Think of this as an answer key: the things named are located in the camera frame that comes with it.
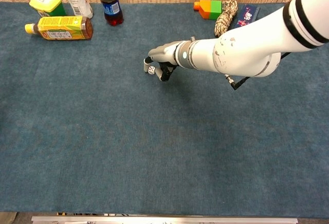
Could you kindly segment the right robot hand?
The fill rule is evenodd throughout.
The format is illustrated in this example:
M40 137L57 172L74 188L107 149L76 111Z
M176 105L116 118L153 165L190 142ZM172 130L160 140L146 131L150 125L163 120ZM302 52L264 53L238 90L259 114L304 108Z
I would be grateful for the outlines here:
M178 66L175 51L180 43L181 41L174 41L151 49L148 56L143 60L144 72L156 74L163 82L168 81Z

